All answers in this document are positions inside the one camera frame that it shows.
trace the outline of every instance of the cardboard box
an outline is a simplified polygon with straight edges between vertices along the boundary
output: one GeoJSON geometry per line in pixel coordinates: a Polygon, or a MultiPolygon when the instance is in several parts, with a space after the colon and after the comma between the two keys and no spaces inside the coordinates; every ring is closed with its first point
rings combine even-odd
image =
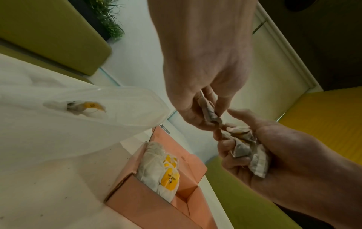
{"type": "Polygon", "coordinates": [[[144,143],[121,171],[105,204],[143,229],[217,229],[198,186],[206,166],[159,126],[151,141],[162,144],[166,152],[180,160],[180,185],[175,198],[168,203],[135,177],[148,144],[144,143]]]}

